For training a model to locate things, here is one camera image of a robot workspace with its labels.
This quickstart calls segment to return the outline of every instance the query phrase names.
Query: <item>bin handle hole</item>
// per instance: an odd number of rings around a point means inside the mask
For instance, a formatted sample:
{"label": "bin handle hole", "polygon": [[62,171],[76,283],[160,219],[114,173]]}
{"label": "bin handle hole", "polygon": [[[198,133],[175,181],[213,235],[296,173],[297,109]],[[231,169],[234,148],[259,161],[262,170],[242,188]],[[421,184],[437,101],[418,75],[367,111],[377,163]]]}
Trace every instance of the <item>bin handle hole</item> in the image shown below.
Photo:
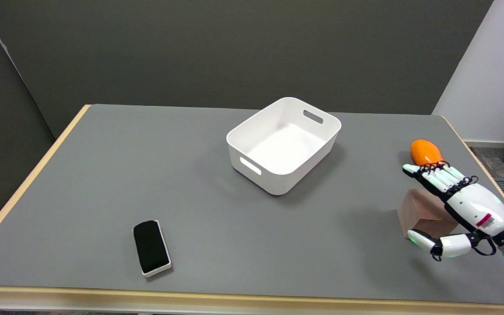
{"label": "bin handle hole", "polygon": [[246,166],[249,169],[251,169],[254,173],[256,173],[258,175],[262,175],[262,170],[260,170],[259,168],[255,167],[254,165],[252,165],[252,163],[246,161],[242,156],[240,157],[240,163],[244,164],[244,166]]}
{"label": "bin handle hole", "polygon": [[312,119],[314,121],[316,121],[317,123],[319,124],[322,124],[324,122],[324,120],[322,119],[322,117],[318,117],[314,114],[312,114],[311,112],[309,112],[308,110],[303,110],[302,111],[302,114],[306,117],[306,118],[309,118],[309,119]]}

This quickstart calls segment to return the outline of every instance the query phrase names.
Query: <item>wooden block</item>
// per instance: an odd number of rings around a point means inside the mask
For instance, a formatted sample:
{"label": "wooden block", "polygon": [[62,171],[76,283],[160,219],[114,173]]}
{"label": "wooden block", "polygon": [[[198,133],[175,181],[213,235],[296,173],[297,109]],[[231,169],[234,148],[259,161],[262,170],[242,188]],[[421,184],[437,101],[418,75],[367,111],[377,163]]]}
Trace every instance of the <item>wooden block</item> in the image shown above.
{"label": "wooden block", "polygon": [[435,195],[421,189],[410,189],[396,210],[404,237],[409,229],[418,229],[433,238],[439,238],[454,230],[458,222],[444,208],[444,203]]}

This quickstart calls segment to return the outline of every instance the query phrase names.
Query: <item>table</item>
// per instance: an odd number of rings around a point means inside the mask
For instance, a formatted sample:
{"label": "table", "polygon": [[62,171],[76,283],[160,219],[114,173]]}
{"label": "table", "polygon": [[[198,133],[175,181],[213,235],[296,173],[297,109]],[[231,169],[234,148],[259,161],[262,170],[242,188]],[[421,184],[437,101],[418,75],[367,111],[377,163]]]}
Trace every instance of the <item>table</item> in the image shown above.
{"label": "table", "polygon": [[[0,308],[504,314],[500,255],[436,263],[402,236],[416,138],[504,200],[444,118],[334,113],[332,152],[274,197],[228,157],[254,113],[85,106],[0,212]],[[154,219],[173,268],[146,280],[131,231]]]}

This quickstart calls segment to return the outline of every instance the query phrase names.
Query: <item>white storage bin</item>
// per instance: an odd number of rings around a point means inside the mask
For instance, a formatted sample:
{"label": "white storage bin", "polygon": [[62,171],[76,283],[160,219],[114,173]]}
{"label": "white storage bin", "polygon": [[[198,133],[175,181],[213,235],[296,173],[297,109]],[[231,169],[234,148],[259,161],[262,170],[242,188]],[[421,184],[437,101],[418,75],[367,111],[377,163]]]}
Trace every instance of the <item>white storage bin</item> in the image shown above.
{"label": "white storage bin", "polygon": [[272,195],[288,192],[324,156],[342,123],[296,98],[282,98],[227,134],[232,167]]}

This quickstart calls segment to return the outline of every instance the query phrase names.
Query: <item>red label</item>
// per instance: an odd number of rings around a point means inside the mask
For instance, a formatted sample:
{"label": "red label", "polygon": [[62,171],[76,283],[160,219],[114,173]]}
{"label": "red label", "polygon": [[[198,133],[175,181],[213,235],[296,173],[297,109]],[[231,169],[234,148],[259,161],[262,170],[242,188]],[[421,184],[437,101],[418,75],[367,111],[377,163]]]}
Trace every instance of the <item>red label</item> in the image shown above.
{"label": "red label", "polygon": [[476,224],[478,227],[481,227],[485,222],[487,222],[487,220],[491,217],[491,214],[488,213],[486,214],[485,217],[483,217],[479,222],[478,224]]}

